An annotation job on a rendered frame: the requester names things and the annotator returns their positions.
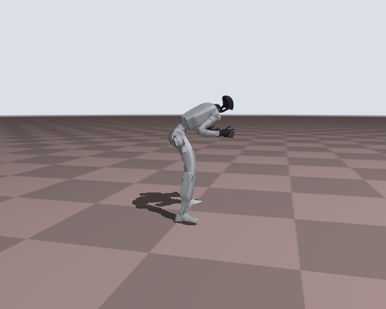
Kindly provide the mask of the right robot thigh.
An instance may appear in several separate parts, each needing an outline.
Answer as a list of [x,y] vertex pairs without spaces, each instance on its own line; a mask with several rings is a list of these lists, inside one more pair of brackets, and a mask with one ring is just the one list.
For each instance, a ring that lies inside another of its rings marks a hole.
[[181,157],[184,164],[187,167],[187,171],[192,176],[191,181],[196,175],[196,158],[193,151],[193,148],[185,135],[180,135],[179,133],[174,135],[173,142],[176,148],[180,148]]

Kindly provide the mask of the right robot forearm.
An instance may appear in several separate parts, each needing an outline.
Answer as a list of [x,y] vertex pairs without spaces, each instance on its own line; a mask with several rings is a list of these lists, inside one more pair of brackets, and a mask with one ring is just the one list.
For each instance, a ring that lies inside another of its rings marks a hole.
[[209,129],[203,129],[201,131],[201,135],[203,137],[215,137],[215,136],[219,136],[219,132],[220,131],[214,131],[214,130],[209,130]]

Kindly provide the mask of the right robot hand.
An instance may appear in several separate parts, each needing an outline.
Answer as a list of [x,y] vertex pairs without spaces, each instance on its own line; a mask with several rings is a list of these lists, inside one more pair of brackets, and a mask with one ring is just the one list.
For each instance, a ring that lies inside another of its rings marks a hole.
[[219,132],[219,136],[223,136],[223,137],[228,137],[228,138],[233,138],[233,136],[229,136],[229,135],[234,135],[234,134],[230,134],[230,133],[235,133],[235,131],[233,131],[234,129],[229,129],[228,128],[231,127],[231,126],[228,126],[226,129],[223,129],[223,130],[220,130],[220,129],[216,129],[215,131],[220,131]]

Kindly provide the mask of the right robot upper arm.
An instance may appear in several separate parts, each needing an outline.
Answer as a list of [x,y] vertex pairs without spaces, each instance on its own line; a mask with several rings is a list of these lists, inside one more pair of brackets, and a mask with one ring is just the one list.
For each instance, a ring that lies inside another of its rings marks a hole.
[[[203,129],[207,129],[212,126],[215,122],[221,119],[221,115],[217,109],[213,110],[210,116],[196,129],[197,134],[201,135]],[[201,135],[202,136],[202,135]]]

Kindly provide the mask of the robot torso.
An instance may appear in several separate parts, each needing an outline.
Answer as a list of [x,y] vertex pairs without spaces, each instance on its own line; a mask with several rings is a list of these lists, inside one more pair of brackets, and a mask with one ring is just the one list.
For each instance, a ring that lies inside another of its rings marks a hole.
[[182,124],[178,124],[177,127],[170,132],[169,140],[174,143],[174,135],[178,133],[185,135],[187,129],[191,130],[199,127],[215,109],[217,109],[217,107],[214,104],[206,102],[184,113],[181,116],[183,120]]

